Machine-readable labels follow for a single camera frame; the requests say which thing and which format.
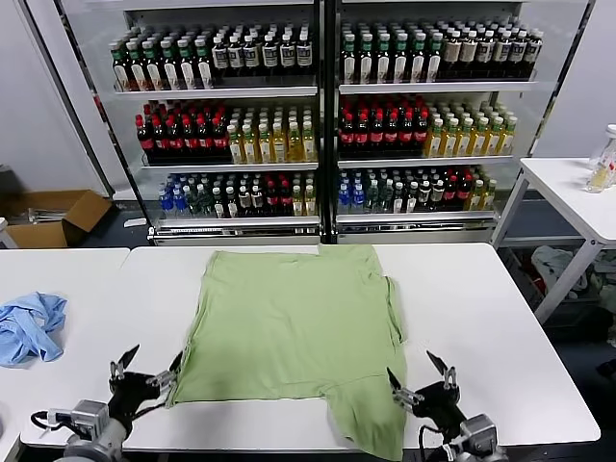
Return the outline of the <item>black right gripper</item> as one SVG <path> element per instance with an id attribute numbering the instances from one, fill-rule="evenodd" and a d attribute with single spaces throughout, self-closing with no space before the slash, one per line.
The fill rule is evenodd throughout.
<path id="1" fill-rule="evenodd" d="M 457 406 L 460 389 L 457 386 L 455 367 L 449 367 L 442 358 L 429 350 L 426 354 L 443 381 L 432 383 L 415 393 L 403 387 L 387 368 L 394 401 L 402 408 L 413 408 L 414 416 L 432 420 L 441 431 L 459 431 L 466 417 Z"/>

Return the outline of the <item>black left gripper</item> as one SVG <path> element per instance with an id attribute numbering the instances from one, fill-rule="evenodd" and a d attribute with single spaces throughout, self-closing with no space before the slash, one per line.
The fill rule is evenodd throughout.
<path id="1" fill-rule="evenodd" d="M 133 429 L 133 421 L 144 402 L 159 398 L 161 393 L 165 393 L 175 383 L 183 357 L 180 351 L 171 365 L 155 376 L 129 372 L 128 367 L 139 348 L 140 345 L 133 346 L 123 352 L 117 361 L 110 363 L 109 385 L 112 397 L 108 402 L 109 415 L 121 423 L 126 431 Z"/>

